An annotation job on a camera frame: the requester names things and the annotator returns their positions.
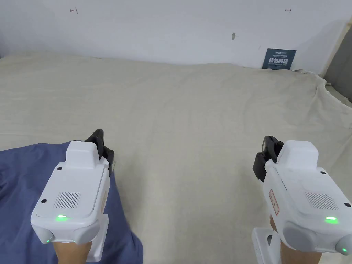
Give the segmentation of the person's left hand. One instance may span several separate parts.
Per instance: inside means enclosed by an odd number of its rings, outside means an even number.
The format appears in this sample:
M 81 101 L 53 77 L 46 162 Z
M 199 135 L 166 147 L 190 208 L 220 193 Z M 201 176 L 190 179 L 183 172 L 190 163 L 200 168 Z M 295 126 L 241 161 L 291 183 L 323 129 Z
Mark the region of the person's left hand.
M 56 252 L 59 264 L 85 264 L 92 242 L 86 244 L 54 242 L 53 247 Z

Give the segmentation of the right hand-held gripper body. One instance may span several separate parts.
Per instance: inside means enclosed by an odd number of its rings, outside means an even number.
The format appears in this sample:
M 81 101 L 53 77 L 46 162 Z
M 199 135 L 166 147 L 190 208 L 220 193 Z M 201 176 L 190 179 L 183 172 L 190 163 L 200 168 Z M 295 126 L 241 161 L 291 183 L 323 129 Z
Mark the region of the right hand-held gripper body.
M 329 174 L 318 167 L 319 153 L 308 141 L 263 140 L 266 177 L 262 185 L 276 230 L 254 228 L 259 264 L 281 264 L 281 240 L 303 252 L 351 255 L 351 202 Z

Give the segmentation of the person's right hand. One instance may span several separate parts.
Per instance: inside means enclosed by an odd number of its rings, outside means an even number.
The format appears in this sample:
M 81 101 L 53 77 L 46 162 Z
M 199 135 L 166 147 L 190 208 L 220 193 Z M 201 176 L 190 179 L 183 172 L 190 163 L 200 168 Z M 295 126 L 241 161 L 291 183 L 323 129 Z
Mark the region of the person's right hand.
M 322 258 L 322 253 L 295 250 L 285 245 L 281 240 L 280 258 L 282 264 L 318 264 Z

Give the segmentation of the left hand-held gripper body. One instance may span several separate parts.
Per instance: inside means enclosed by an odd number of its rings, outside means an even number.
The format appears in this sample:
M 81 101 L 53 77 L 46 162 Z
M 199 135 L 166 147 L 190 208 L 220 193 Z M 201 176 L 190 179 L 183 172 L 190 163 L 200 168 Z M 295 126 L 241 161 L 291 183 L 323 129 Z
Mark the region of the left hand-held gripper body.
M 110 149 L 104 131 L 72 141 L 66 159 L 54 168 L 31 214 L 42 244 L 92 243 L 89 262 L 102 258 L 109 217 L 104 213 L 110 189 Z

